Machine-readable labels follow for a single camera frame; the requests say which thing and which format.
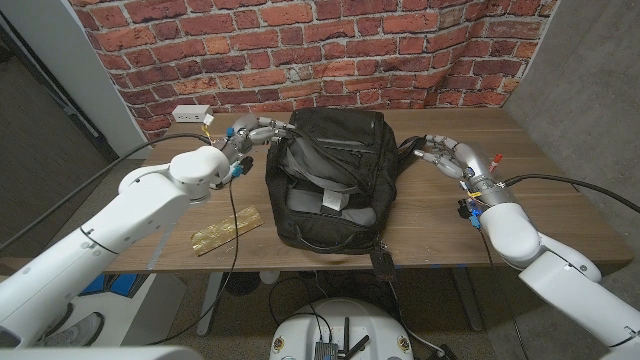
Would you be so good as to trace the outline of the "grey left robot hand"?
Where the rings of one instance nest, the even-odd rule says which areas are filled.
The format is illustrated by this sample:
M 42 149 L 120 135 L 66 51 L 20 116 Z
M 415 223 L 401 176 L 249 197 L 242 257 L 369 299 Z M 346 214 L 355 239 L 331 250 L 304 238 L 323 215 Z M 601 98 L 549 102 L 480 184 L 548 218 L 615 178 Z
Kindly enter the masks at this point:
M 220 150 L 229 163 L 239 161 L 255 145 L 271 142 L 273 138 L 282 138 L 295 126 L 268 117 L 248 114 L 242 116 L 228 128 L 228 133 L 212 143 Z

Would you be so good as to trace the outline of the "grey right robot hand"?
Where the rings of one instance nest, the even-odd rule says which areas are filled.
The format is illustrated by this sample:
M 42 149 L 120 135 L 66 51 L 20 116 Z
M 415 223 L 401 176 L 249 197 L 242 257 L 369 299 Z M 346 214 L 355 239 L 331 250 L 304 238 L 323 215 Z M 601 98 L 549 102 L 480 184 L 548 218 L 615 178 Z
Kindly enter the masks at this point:
M 467 144 L 441 135 L 425 135 L 425 145 L 412 154 L 433 164 L 447 177 L 464 183 L 467 193 L 488 207 L 515 203 L 489 172 L 481 157 Z

